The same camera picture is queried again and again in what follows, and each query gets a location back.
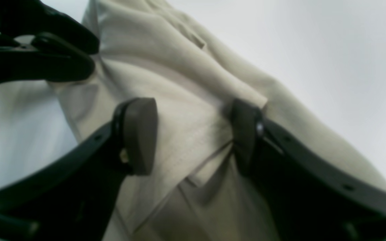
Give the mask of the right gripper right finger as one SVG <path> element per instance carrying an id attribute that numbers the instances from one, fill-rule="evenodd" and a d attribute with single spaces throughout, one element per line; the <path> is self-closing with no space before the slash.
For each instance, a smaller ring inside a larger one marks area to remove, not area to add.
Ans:
<path id="1" fill-rule="evenodd" d="M 282 241 L 386 241 L 386 191 L 329 164 L 261 109 L 230 112 L 238 171 L 267 202 Z"/>

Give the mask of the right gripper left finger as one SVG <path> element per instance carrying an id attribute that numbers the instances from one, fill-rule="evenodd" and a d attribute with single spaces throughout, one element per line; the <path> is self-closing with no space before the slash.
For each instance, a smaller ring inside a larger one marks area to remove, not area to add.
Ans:
<path id="1" fill-rule="evenodd" d="M 102 240 L 124 179 L 152 173 L 157 130 L 155 98 L 118 105 L 64 157 L 0 189 L 0 239 Z"/>

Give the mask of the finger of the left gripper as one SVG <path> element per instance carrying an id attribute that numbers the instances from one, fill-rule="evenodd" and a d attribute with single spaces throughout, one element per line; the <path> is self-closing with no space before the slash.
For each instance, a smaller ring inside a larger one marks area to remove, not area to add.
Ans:
<path id="1" fill-rule="evenodd" d="M 30 44 L 0 34 L 0 84 L 11 81 L 82 81 L 95 69 L 92 58 L 48 32 Z"/>
<path id="2" fill-rule="evenodd" d="M 40 0 L 0 0 L 0 32 L 10 37 L 49 32 L 89 55 L 97 54 L 100 44 L 81 23 Z"/>

